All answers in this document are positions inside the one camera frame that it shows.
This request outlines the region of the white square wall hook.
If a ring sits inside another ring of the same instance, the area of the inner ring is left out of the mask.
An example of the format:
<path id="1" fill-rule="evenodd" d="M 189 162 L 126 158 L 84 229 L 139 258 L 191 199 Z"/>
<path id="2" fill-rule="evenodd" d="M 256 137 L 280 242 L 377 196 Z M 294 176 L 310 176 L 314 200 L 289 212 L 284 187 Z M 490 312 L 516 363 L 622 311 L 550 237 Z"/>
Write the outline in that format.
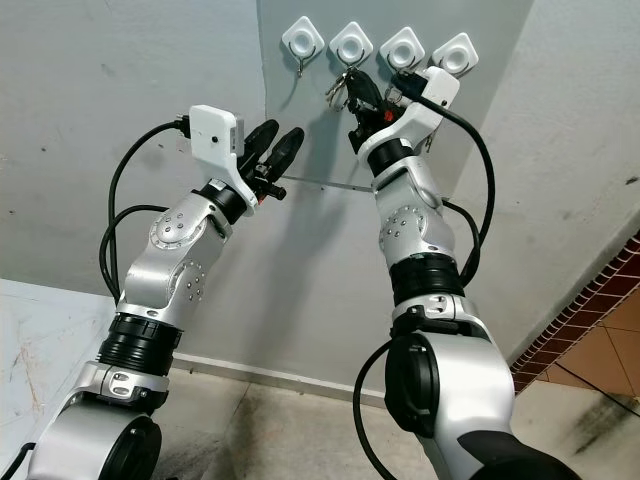
<path id="1" fill-rule="evenodd" d="M 467 33 L 457 33 L 451 40 L 445 41 L 431 52 L 430 65 L 443 69 L 454 78 L 461 79 L 479 64 L 474 42 Z"/>
<path id="2" fill-rule="evenodd" d="M 356 20 L 349 22 L 328 42 L 329 50 L 343 68 L 360 67 L 367 59 L 376 55 L 370 37 Z"/>
<path id="3" fill-rule="evenodd" d="M 404 26 L 379 47 L 380 59 L 390 72 L 415 72 L 426 58 L 425 47 L 411 26 Z"/>
<path id="4" fill-rule="evenodd" d="M 301 79 L 312 60 L 320 58 L 326 49 L 325 38 L 307 15 L 301 15 L 285 29 L 282 44 L 294 60 L 294 77 Z"/>

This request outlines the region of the silver keys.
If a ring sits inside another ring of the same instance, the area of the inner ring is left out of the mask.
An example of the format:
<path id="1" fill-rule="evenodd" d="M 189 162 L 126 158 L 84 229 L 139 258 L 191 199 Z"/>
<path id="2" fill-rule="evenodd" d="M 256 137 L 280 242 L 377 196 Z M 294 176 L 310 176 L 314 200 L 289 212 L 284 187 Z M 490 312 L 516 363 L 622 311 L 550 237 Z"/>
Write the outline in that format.
<path id="1" fill-rule="evenodd" d="M 343 72 L 335 78 L 333 86 L 325 92 L 325 102 L 328 108 L 334 111 L 338 111 L 343 108 L 344 102 L 346 102 L 343 100 L 343 95 L 344 91 L 346 91 L 346 86 L 349 81 L 349 76 L 351 76 L 351 72 L 351 68 L 344 69 Z"/>

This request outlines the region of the white folding table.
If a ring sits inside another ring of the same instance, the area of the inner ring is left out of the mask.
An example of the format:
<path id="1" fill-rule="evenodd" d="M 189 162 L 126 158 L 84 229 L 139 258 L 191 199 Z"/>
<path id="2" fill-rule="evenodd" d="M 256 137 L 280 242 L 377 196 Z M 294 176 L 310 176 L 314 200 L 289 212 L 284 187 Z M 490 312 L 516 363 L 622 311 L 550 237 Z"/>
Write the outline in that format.
<path id="1" fill-rule="evenodd" d="M 0 282 L 0 470 L 36 442 L 113 317 L 109 296 Z"/>

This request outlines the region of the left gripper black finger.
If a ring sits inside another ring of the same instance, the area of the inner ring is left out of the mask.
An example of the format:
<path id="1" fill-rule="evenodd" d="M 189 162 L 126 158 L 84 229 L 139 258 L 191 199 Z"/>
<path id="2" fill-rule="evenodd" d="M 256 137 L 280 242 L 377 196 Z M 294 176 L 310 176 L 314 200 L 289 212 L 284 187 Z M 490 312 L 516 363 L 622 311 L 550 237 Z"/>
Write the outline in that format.
<path id="1" fill-rule="evenodd" d="M 253 166 L 259 163 L 260 157 L 268 151 L 273 143 L 279 123 L 274 119 L 265 120 L 244 137 L 244 148 L 239 155 L 239 166 Z"/>
<path id="2" fill-rule="evenodd" d="M 296 127 L 285 133 L 271 148 L 270 154 L 262 160 L 262 178 L 265 180 L 282 178 L 296 160 L 303 142 L 305 142 L 305 131 L 302 128 Z"/>

